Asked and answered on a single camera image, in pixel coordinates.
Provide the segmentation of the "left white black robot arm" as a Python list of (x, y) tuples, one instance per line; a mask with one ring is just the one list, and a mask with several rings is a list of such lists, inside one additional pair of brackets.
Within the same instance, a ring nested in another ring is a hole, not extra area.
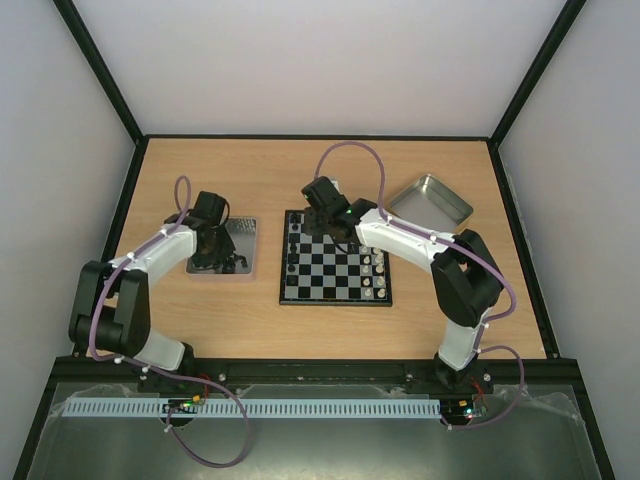
[(195, 381), (191, 345), (152, 329), (150, 293), (183, 261), (215, 263), (218, 252), (228, 247), (229, 213), (225, 198), (202, 191), (194, 207), (180, 208), (135, 250), (86, 263), (72, 307), (70, 340), (96, 361), (128, 361), (144, 372)]

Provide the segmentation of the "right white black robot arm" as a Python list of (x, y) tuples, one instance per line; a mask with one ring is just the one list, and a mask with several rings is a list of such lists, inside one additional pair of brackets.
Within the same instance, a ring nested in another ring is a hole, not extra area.
[(447, 325), (434, 357), (435, 377), (445, 390), (460, 390), (471, 379), (489, 313), (504, 289), (503, 277), (482, 238), (402, 221), (376, 203), (349, 202), (333, 182), (320, 176), (302, 188), (310, 227), (339, 242), (378, 248), (418, 266), (434, 283)]

